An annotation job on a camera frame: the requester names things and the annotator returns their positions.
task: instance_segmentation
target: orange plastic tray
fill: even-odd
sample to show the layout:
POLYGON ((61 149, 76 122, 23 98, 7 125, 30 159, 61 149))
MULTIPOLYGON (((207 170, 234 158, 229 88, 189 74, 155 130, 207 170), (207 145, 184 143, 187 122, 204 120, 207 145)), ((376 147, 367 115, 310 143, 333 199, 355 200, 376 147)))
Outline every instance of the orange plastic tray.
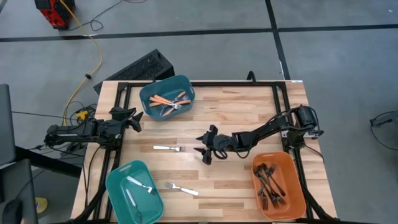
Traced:
MULTIPOLYGON (((270 152, 258 154, 253 159, 253 166, 267 164, 270 167, 277 164, 276 170, 272 177, 279 184, 286 193, 282 197, 286 201, 286 205, 279 204, 279 209, 274 209, 271 200, 268 198, 268 210, 262 209, 261 197, 257 195, 261 189, 260 180, 253 174, 253 186, 256 193, 257 206, 262 213, 271 220, 293 220, 300 218, 305 214, 305 200, 300 186, 299 177, 297 176, 296 169, 292 158, 286 152, 270 152)), ((275 183, 270 179, 272 188, 280 195, 275 183)))

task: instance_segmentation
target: black fork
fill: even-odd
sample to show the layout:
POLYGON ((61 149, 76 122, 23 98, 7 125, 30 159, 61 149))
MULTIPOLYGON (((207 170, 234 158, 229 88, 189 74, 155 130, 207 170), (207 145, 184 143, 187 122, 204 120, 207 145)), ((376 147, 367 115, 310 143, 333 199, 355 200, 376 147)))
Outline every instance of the black fork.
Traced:
POLYGON ((279 208, 279 204, 278 204, 278 198, 276 197, 276 195, 274 195, 274 194, 272 194, 271 192, 270 192, 270 190, 268 190, 268 188, 267 188, 267 179, 264 177, 264 175, 261 173, 261 168, 259 168, 259 167, 256 167, 256 166, 253 166, 253 173, 256 175, 256 177, 258 177, 258 179, 260 179, 260 182, 261 182, 261 186, 263 187, 263 189, 265 189, 266 190, 266 192, 267 192, 267 195, 268 195, 268 197, 270 198, 270 200, 271 200, 271 203, 272 203, 272 205, 274 206, 274 208, 275 209, 278 209, 279 208))
POLYGON ((260 190, 260 192, 259 193, 261 193, 261 195, 259 195, 259 196, 261 196, 261 202, 262 202, 262 209, 264 210, 264 211, 267 211, 268 210, 268 198, 267 198, 267 196, 266 196, 266 194, 264 193, 264 184, 261 182, 261 190, 260 190))
POLYGON ((271 180, 275 183, 276 187, 278 188, 280 194, 285 197, 286 193, 284 192, 284 190, 282 189, 282 187, 279 186, 279 184, 274 180, 274 178, 272 177, 272 174, 274 173, 275 169, 276 169, 276 164, 272 165, 271 168, 268 168, 267 165, 262 164, 262 169, 264 169, 264 171, 267 174, 267 178, 271 178, 271 180))
POLYGON ((286 205, 285 200, 271 187, 271 183, 267 178, 264 178, 264 182, 269 186, 271 191, 270 194, 276 199, 276 201, 279 202, 281 205, 286 205))

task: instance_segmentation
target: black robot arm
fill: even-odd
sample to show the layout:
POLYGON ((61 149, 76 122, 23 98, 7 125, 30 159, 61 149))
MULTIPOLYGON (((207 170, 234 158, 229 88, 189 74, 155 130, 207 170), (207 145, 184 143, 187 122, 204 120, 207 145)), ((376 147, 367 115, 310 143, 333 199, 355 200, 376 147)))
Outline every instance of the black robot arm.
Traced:
POLYGON ((257 143, 275 133, 287 131, 287 140, 293 147, 300 142, 303 143, 303 136, 307 132, 318 133, 321 135, 323 131, 315 129, 318 126, 317 117, 314 115, 314 110, 309 106, 298 106, 290 110, 281 112, 273 116, 265 125, 253 130, 232 133, 232 136, 218 134, 216 126, 211 125, 210 131, 207 131, 203 136, 197 138, 206 145, 207 149, 195 148, 203 155, 202 161, 211 164, 211 152, 219 158, 226 159, 228 151, 233 151, 241 158, 246 158, 249 151, 257 143), (295 118, 295 124, 292 126, 289 123, 289 116, 295 118), (241 156, 240 152, 247 152, 245 156, 241 156))
POLYGON ((112 119, 107 121, 92 119, 76 126, 52 125, 47 130, 44 143, 54 147, 65 142, 97 142, 100 146, 120 147, 126 128, 132 126, 135 131, 141 131, 139 122, 143 112, 135 115, 135 108, 124 110, 114 107, 109 113, 112 119))

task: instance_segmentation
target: teal bin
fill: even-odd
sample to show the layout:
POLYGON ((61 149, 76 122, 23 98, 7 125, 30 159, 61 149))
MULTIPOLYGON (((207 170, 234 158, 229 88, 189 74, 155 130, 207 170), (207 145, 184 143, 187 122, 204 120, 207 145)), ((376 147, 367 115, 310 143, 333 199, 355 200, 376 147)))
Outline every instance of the teal bin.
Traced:
MULTIPOLYGON (((189 111, 193 106, 195 92, 193 91, 191 82, 185 75, 176 75, 145 86, 139 92, 139 97, 141 99, 145 113, 156 121, 163 121, 189 111), (174 110, 169 115, 161 116, 160 112, 162 112, 162 105, 149 107, 149 104, 152 103, 149 100, 151 96, 159 95, 163 98, 173 101, 174 98, 176 98, 183 91, 185 91, 185 95, 188 96, 189 100, 191 100, 191 103, 189 105, 182 105, 180 110, 174 110)), ((170 106, 166 107, 166 109, 163 109, 162 113, 165 113, 169 109, 171 109, 170 106)))
POLYGON ((155 223, 163 215, 163 201, 147 166, 142 161, 131 161, 112 171, 106 179, 106 188, 119 224, 155 223), (145 188, 128 181, 128 175, 152 187, 155 194, 150 194, 145 188), (134 198, 142 219, 137 209, 132 206, 126 189, 129 189, 134 198))

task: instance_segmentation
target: black line on floor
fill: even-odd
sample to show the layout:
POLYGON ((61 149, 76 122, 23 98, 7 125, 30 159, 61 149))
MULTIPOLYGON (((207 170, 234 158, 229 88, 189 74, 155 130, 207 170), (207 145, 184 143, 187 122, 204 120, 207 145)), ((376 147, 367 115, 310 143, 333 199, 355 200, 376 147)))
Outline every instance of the black line on floor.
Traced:
POLYGON ((279 32, 313 32, 313 31, 372 30, 372 29, 398 29, 398 24, 330 26, 330 27, 291 27, 291 28, 278 28, 278 31, 279 32))
POLYGON ((4 6, 6 5, 6 2, 7 2, 7 0, 2 0, 2 2, 0 3, 0 12, 4 8, 4 6))
MULTIPOLYGON (((373 29, 398 29, 398 24, 361 25, 361 26, 332 26, 332 27, 286 27, 286 28, 248 28, 248 29, 220 29, 220 30, 187 30, 170 32, 141 32, 125 34, 98 34, 96 39, 135 38, 135 37, 171 37, 180 35, 211 35, 211 34, 257 34, 267 32, 314 32, 314 31, 339 31, 339 30, 373 30, 373 29)), ((0 42, 35 42, 51 40, 88 40, 85 35, 49 36, 49 37, 3 37, 0 42)))
POLYGON ((276 24, 274 10, 272 9, 271 0, 265 0, 267 4, 267 11, 269 16, 269 21, 271 22, 272 34, 274 35, 274 40, 276 44, 276 51, 278 53, 280 65, 282 66, 282 73, 285 80, 290 80, 289 69, 287 68, 287 62, 285 58, 284 48, 282 46, 282 41, 280 41, 280 36, 278 32, 278 27, 276 24))
MULTIPOLYGON (((256 34, 271 32, 271 28, 250 28, 250 29, 219 29, 219 30, 187 30, 170 32, 142 32, 127 34, 98 34, 93 35, 95 39, 115 39, 132 37, 170 37, 180 35, 211 35, 211 34, 256 34)), ((30 42, 30 41, 50 41, 50 40, 87 40, 85 35, 69 35, 58 37, 5 37, 0 38, 0 42, 30 42)))

